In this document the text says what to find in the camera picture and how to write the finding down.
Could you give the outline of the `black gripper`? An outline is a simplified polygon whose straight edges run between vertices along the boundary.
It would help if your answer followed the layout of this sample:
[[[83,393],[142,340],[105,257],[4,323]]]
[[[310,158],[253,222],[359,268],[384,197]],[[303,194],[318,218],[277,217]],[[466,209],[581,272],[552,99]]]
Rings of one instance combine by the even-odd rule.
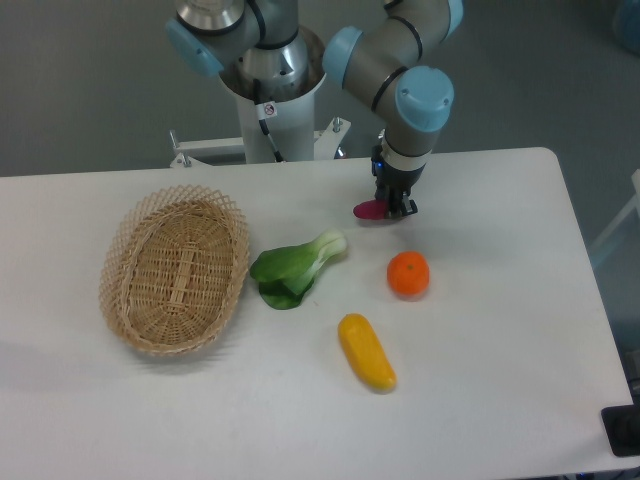
[[[373,147],[371,162],[371,172],[375,177],[376,186],[375,200],[387,202],[387,218],[398,219],[416,214],[418,208],[409,194],[426,163],[420,161],[417,167],[407,163],[403,163],[401,168],[393,166],[387,161],[382,145]]]

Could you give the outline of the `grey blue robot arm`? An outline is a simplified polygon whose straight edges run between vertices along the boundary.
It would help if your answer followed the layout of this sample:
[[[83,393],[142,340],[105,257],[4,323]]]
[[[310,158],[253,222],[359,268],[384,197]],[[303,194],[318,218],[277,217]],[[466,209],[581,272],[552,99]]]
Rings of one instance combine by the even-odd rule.
[[[387,1],[369,33],[346,27],[322,42],[299,20],[294,1],[179,1],[167,37],[198,74],[235,96],[246,160],[293,162],[318,154],[314,95],[325,80],[349,92],[385,123],[373,148],[376,191],[356,212],[401,218],[445,126],[454,87],[422,59],[458,27],[459,1]]]

